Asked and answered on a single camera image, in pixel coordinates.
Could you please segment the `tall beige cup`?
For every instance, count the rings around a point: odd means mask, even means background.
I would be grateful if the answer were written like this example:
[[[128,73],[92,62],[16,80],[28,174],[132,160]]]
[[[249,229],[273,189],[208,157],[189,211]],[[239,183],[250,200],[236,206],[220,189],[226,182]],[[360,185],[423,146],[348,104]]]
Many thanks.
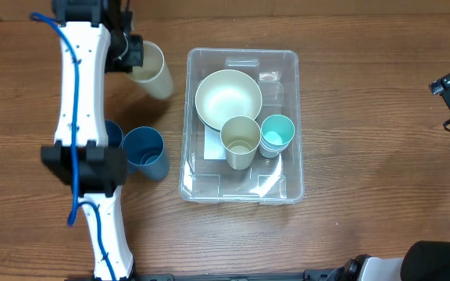
[[[220,131],[226,160],[232,169],[247,169],[260,144],[261,131],[258,123],[247,116],[235,116],[226,121]]]
[[[134,66],[127,76],[152,98],[168,99],[174,87],[163,51],[157,44],[144,41],[143,55],[143,66]]]

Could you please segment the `tall dark blue cup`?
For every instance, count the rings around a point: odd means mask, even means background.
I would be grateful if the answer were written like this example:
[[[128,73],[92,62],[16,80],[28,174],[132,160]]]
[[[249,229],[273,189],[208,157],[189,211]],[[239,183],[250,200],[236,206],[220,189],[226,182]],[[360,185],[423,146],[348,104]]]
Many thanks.
[[[105,128],[108,135],[108,146],[111,148],[119,148],[124,139],[124,132],[121,127],[114,121],[106,119]]]

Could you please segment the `cream bowl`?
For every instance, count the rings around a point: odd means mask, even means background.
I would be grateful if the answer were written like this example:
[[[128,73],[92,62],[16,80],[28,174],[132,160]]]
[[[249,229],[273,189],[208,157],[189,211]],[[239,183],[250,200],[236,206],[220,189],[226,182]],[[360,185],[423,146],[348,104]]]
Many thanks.
[[[220,129],[235,116],[256,119],[262,106],[259,85],[248,74],[234,69],[211,73],[198,85],[195,94],[198,116]]]

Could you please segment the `dark blue bowl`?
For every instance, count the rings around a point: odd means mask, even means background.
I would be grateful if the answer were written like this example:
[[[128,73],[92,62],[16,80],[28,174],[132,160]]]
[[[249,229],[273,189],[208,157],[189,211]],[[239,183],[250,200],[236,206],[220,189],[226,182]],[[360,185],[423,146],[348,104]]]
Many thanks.
[[[221,129],[220,128],[215,128],[214,126],[210,125],[209,123],[207,123],[201,116],[198,116],[199,119],[202,121],[202,123],[207,126],[208,128],[210,128],[211,130],[214,130],[216,132],[220,132]]]

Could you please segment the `mint green small cup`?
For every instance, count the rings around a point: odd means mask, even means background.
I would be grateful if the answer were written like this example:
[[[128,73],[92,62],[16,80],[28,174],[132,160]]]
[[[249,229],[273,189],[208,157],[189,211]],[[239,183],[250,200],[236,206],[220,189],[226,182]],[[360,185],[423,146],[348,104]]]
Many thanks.
[[[295,125],[290,118],[284,115],[271,115],[261,125],[261,138],[269,145],[275,147],[291,143],[295,136]]]

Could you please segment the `light blue small cup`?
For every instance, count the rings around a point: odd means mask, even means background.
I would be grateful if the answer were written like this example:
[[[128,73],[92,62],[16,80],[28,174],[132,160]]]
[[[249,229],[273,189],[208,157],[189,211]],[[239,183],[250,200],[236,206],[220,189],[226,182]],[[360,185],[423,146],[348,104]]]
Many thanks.
[[[271,144],[264,137],[261,137],[260,145],[263,149],[265,149],[267,151],[272,151],[272,152],[282,152],[289,146],[289,144],[285,144],[285,145]]]

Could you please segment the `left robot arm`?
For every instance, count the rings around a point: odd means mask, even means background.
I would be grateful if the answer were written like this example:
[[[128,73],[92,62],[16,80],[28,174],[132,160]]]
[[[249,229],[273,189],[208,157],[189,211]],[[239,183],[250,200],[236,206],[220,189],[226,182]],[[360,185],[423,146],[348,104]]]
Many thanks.
[[[133,13],[110,0],[55,0],[53,17],[33,12],[59,36],[62,86],[54,143],[41,147],[42,163],[70,186],[67,223],[84,212],[95,256],[93,280],[135,280],[120,197],[127,154],[109,145],[105,125],[105,74],[142,66],[143,38],[132,34]]]

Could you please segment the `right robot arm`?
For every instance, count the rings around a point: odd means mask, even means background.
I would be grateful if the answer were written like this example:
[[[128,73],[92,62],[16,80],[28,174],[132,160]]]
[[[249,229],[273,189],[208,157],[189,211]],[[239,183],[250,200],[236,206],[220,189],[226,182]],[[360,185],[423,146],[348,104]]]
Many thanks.
[[[450,74],[429,86],[440,95],[450,111]],[[450,119],[443,123],[450,132]],[[450,280],[450,241],[418,241],[403,258],[382,259],[361,254],[327,276],[328,280]]]

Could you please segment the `white label in container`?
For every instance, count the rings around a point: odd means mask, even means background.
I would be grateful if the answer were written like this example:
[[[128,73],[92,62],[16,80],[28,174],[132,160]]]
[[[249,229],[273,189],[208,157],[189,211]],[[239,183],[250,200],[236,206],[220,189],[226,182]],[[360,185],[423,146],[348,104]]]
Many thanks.
[[[220,139],[220,131],[205,126],[204,159],[225,160],[226,153]]]

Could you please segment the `clear plastic storage container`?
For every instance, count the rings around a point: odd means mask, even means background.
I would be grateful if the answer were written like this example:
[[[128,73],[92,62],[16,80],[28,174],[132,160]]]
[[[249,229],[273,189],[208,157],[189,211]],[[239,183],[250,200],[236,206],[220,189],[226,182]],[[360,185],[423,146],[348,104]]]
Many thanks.
[[[205,125],[195,108],[198,85],[209,74],[235,69],[248,74],[262,92],[262,123],[271,115],[285,115],[295,125],[289,146],[275,158],[257,153],[243,170],[225,160],[204,159]],[[198,203],[255,202],[295,204],[303,199],[304,168],[298,56],[291,50],[194,48],[187,57],[183,143],[179,192]]]

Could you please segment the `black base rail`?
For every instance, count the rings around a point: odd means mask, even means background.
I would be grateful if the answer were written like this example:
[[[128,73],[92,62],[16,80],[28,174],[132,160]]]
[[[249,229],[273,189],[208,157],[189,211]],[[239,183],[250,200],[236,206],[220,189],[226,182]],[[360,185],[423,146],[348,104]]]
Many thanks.
[[[259,273],[251,275],[200,275],[174,276],[172,274],[137,275],[135,281],[325,281],[337,280],[342,274],[339,269],[306,269],[304,272],[291,273]]]

